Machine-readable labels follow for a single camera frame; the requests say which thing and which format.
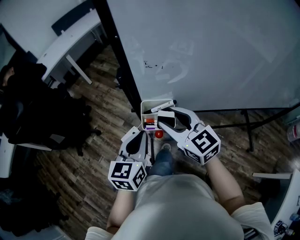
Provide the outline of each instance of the white t-shirt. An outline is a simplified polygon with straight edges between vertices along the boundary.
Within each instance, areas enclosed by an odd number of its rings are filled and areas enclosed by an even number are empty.
[[[115,235],[91,227],[86,240],[243,240],[246,228],[256,229],[258,239],[274,239],[261,202],[229,215],[200,178],[155,175],[140,187],[135,209]]]

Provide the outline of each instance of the black chair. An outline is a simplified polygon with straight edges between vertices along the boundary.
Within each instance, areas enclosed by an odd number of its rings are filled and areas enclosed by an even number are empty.
[[[53,150],[70,146],[83,156],[82,145],[91,133],[89,112],[83,99],[72,98],[66,87],[48,89],[24,104],[19,99],[5,99],[0,109],[0,128],[12,144],[35,143]]]

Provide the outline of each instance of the black and white marker cube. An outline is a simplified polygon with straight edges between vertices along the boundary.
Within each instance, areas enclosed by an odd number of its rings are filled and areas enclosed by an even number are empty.
[[[137,191],[146,178],[142,162],[111,162],[108,179],[116,189]]]
[[[183,146],[185,155],[202,165],[220,152],[221,140],[210,126],[189,137]]]

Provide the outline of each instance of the red ball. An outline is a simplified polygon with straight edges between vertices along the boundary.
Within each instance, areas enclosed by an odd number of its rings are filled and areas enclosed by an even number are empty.
[[[162,138],[164,135],[164,132],[162,130],[156,131],[155,132],[155,137],[157,138]]]

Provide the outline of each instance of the shoe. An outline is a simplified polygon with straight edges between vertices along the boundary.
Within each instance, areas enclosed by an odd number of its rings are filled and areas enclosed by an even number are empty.
[[[164,143],[164,144],[161,146],[160,149],[161,149],[161,150],[162,150],[162,149],[168,149],[169,152],[171,152],[171,145],[168,144],[168,143]]]

